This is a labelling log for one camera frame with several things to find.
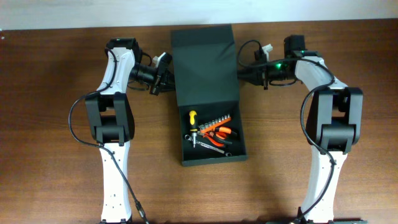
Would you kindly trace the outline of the black box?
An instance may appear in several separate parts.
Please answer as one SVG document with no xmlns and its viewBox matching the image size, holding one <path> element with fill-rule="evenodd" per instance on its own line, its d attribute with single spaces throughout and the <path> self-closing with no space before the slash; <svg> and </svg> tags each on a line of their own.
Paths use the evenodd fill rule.
<svg viewBox="0 0 398 224">
<path fill-rule="evenodd" d="M 226 126 L 236 132 L 228 139 L 227 157 L 182 139 L 183 166 L 199 166 L 248 158 L 239 110 L 236 47 L 230 25 L 174 30 L 171 33 L 175 89 L 183 136 L 189 134 L 189 112 L 196 111 L 198 124 L 230 116 Z"/>
</svg>

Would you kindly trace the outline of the orange bit holder strip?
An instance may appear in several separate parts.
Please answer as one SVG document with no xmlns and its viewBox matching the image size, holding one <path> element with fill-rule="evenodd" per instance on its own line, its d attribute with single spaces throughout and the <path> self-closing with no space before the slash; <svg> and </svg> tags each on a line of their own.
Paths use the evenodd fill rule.
<svg viewBox="0 0 398 224">
<path fill-rule="evenodd" d="M 232 120 L 230 114 L 211 120 L 207 123 L 199 125 L 199 132 L 207 133 L 208 131 L 214 131 L 217 127 L 224 125 Z"/>
</svg>

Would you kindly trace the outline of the orange black long-nose pliers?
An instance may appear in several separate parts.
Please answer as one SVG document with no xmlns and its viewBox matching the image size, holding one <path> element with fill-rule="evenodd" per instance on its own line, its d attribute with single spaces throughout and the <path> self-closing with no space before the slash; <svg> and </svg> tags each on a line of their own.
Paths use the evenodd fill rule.
<svg viewBox="0 0 398 224">
<path fill-rule="evenodd" d="M 225 135 L 227 141 L 230 141 L 228 139 L 229 137 L 235 138 L 238 136 L 237 132 L 233 131 L 231 128 L 224 127 L 224 126 L 217 127 L 213 132 L 215 132 L 216 134 L 219 134 L 220 136 Z"/>
</svg>

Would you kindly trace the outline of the silver ring wrench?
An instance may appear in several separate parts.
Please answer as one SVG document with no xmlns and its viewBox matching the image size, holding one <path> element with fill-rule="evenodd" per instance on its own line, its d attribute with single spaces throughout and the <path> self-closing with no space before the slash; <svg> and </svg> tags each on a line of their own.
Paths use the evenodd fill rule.
<svg viewBox="0 0 398 224">
<path fill-rule="evenodd" d="M 218 149 L 217 147 L 211 146 L 209 144 L 205 144 L 205 143 L 197 141 L 197 140 L 194 141 L 193 138 L 190 135 L 188 135 L 188 134 L 185 135 L 184 138 L 186 140 L 192 142 L 195 145 L 199 145 L 199 146 L 202 146 L 204 148 L 211 149 L 212 151 L 216 151 L 218 153 L 221 153 L 221 154 L 223 154 L 226 157 L 231 157 L 232 156 L 232 154 L 230 152 L 226 152 L 226 151 L 224 151 L 222 149 Z"/>
</svg>

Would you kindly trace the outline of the red black cutting pliers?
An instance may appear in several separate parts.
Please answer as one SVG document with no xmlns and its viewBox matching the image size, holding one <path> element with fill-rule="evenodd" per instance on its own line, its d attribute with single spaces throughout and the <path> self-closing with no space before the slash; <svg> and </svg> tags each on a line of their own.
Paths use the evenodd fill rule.
<svg viewBox="0 0 398 224">
<path fill-rule="evenodd" d="M 226 147 L 227 145 L 232 144 L 232 142 L 226 140 L 226 136 L 216 134 L 213 131 L 207 133 L 200 133 L 200 136 L 209 140 L 212 145 L 216 147 Z"/>
</svg>

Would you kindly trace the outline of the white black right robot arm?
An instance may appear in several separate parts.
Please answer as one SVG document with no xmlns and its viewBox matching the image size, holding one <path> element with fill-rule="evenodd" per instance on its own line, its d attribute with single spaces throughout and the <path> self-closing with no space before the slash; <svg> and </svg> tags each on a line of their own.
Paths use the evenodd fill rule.
<svg viewBox="0 0 398 224">
<path fill-rule="evenodd" d="M 361 134 L 363 91 L 336 78 L 322 55 L 306 48 L 303 35 L 284 39 L 282 59 L 271 60 L 270 51 L 270 44 L 259 44 L 252 63 L 237 59 L 242 66 L 238 78 L 265 89 L 296 82 L 308 89 L 300 107 L 300 125 L 312 161 L 307 193 L 292 223 L 334 223 L 341 168 Z"/>
</svg>

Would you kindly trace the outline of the yellow black screwdriver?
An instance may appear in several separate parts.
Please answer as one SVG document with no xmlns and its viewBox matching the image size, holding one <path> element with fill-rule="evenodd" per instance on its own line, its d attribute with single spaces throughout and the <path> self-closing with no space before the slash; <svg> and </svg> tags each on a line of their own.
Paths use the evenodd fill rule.
<svg viewBox="0 0 398 224">
<path fill-rule="evenodd" d="M 197 143 L 197 132 L 198 132 L 197 112 L 195 110 L 191 110 L 188 115 L 190 123 L 190 136 L 192 138 L 193 148 L 195 148 Z"/>
</svg>

